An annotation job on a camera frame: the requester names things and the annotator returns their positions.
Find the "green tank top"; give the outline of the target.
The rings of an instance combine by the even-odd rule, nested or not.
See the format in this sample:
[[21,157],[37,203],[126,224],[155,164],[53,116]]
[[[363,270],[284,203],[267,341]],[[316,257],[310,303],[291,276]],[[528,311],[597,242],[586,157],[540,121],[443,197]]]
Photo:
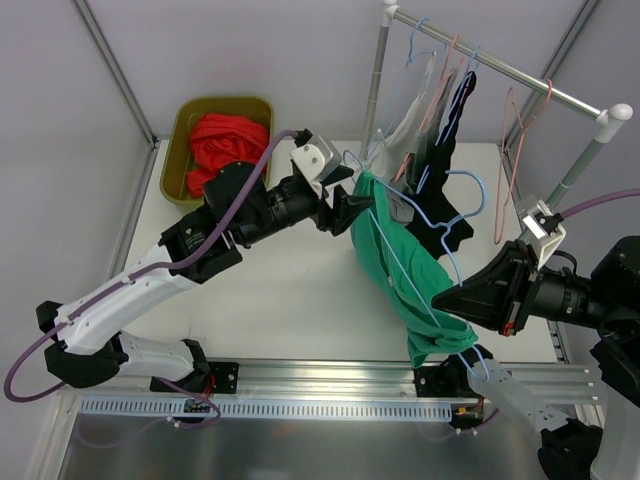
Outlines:
[[374,199],[350,227],[356,257],[404,323],[412,365],[421,366],[430,355],[459,354],[473,347],[478,336],[471,327],[431,306],[433,297],[453,281],[419,241],[392,220],[383,184],[364,172],[354,194]]

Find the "red tank top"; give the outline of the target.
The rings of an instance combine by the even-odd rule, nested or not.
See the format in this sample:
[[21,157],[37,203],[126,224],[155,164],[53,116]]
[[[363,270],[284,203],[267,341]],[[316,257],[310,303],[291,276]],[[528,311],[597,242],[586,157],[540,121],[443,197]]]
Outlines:
[[189,195],[202,197],[204,184],[234,161],[256,164],[269,141],[269,130],[244,116],[217,113],[202,116],[189,137],[195,162],[195,169],[186,174]]

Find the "blue hanger of black top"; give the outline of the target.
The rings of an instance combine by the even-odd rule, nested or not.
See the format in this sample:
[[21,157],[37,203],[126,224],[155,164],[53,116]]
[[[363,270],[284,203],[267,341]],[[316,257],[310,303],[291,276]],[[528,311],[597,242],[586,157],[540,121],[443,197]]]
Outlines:
[[468,61],[455,89],[459,67],[443,71],[433,98],[433,106],[426,115],[426,126],[420,127],[418,145],[410,168],[414,192],[426,194],[440,191],[451,169],[456,147],[456,135],[469,96],[477,84],[476,68]]

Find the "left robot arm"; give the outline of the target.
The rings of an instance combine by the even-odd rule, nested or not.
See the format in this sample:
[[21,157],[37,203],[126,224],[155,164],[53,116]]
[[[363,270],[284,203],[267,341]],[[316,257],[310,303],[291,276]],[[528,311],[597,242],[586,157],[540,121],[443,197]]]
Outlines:
[[155,392],[173,385],[193,393],[210,387],[212,373],[196,340],[174,343],[136,337],[125,328],[165,300],[204,284],[239,264],[249,248],[286,228],[310,219],[320,231],[342,234],[374,204],[371,196],[348,194],[341,181],[352,176],[339,166],[321,181],[318,191],[298,167],[267,189],[258,179],[230,224],[194,263],[177,265],[205,245],[254,170],[235,161],[204,185],[202,206],[165,230],[160,240],[129,270],[73,304],[45,301],[36,309],[39,328],[52,332],[44,351],[49,373],[82,389],[116,376],[148,377]]

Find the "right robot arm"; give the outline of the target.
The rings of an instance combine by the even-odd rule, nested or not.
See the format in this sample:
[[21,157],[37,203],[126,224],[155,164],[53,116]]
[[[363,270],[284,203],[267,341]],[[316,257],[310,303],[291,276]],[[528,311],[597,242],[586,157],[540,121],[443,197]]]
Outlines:
[[537,449],[549,479],[636,479],[639,476],[639,239],[620,239],[590,277],[541,265],[523,241],[460,286],[432,299],[435,309],[503,336],[530,317],[597,332],[590,351],[607,390],[605,424],[588,426],[549,406],[510,375],[487,350],[446,373],[448,388],[489,400]]

